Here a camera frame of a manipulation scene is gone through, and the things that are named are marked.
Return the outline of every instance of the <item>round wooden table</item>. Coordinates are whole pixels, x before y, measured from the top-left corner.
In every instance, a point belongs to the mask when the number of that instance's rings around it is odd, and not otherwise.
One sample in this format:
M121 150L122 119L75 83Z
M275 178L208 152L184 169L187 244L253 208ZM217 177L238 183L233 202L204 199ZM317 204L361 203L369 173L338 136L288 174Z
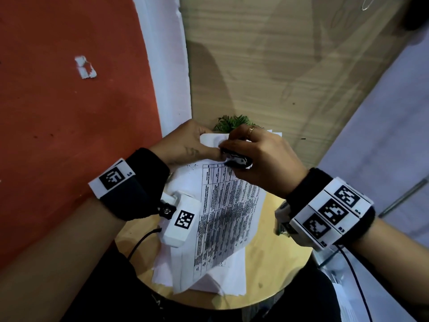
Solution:
M306 264L311 248L297 245L285 235L275 234L274 210L282 199L268 194L262 208L258 231L246 247L245 296L220 296L209 292L187 290L173 294L172 287L152 283L153 264L160 249L157 235L145 239L134 253L131 263L138 278L165 298L206 309L235 309L259 303L286 287ZM157 227L159 216L127 222L115 241L121 253L128 255L146 233Z

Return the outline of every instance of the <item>red wall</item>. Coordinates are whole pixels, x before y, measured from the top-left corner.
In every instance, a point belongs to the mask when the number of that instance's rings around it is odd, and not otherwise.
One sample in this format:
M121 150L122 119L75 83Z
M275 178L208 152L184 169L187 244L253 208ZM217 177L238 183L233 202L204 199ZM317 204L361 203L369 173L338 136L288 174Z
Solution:
M0 0L0 268L160 138L132 0Z

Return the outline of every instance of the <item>safety pin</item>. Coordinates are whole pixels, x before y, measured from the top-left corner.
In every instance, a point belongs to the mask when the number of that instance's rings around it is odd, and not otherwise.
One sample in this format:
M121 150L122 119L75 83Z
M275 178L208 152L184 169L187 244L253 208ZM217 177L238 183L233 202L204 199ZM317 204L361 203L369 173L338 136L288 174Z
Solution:
M366 0L363 0L363 3L362 3L362 11L367 10L367 9L371 6L371 4L374 2L374 0L372 0L372 1L368 4L368 6L367 6L366 8L364 8L365 2L366 2Z

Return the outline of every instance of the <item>ring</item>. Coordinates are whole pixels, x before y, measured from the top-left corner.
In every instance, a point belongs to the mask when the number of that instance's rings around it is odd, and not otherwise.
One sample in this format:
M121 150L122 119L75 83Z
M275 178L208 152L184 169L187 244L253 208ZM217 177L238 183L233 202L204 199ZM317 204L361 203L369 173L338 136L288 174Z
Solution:
M247 131L247 136L246 136L247 140L250 140L250 135L252 134L254 128L255 127L250 127L249 131Z

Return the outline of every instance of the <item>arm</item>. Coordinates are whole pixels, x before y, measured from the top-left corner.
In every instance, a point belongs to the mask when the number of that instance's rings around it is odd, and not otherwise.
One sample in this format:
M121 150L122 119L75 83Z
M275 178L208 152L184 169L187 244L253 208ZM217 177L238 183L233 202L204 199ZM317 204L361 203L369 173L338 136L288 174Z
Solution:
M287 199L289 203L291 197L295 197L295 201L296 197L308 198L305 193L313 193L315 196L332 179L325 174L328 177L326 181L313 181L312 185L301 183L308 170L286 140L263 129L249 128L247 125L241 125L231 132L229 140L220 144L221 147L253 159L252 168L234 169L238 178ZM395 294L408 303L427 307L429 251L378 218L368 230L363 230L361 235L363 236L357 241L354 239L348 247L368 260L376 272L389 282Z
M173 169L206 158L221 160L219 149L200 144L200 135L210 132L192 120L180 125L150 149L160 160L153 167L166 164ZM0 319L60 320L124 224L99 200L86 200L1 272Z

